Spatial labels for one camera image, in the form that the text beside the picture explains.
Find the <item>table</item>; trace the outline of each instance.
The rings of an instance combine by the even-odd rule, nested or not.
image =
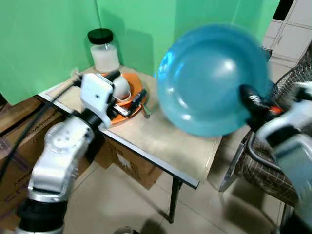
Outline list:
[[[142,113],[128,121],[101,129],[105,136],[134,151],[142,158],[173,176],[168,221],[173,223],[179,190],[183,183],[196,189],[207,178],[222,137],[202,138],[175,127],[162,113],[156,95],[156,79],[134,69],[121,67],[122,73],[135,73],[149,93],[149,119]],[[93,68],[84,71],[95,72]],[[73,80],[67,80],[39,94],[51,101]],[[81,111],[80,88],[72,87],[54,104],[66,112]]]

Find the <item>green wall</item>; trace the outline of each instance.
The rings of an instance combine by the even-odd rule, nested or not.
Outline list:
[[[91,66],[99,26],[93,0],[1,0],[0,92],[15,104]]]
[[[86,34],[112,29],[122,64],[153,75],[171,44],[209,23],[262,41],[279,0],[2,0],[0,92],[15,104],[93,61]]]

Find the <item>chair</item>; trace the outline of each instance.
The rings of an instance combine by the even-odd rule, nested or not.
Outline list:
[[[290,107],[290,93],[296,82],[312,81],[312,60],[288,71],[272,88],[269,99],[283,110]],[[312,126],[303,132],[312,136]],[[290,215],[298,197],[294,187],[271,156],[271,148],[249,131],[241,141],[219,188],[225,191],[237,177],[285,203],[282,224]]]

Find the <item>blue plate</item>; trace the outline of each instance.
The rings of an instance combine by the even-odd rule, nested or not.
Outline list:
[[[248,112],[238,96],[241,84],[265,96],[271,87],[265,53],[247,34],[224,25],[182,36],[167,51],[157,73],[157,94],[167,118],[203,137],[228,134]]]

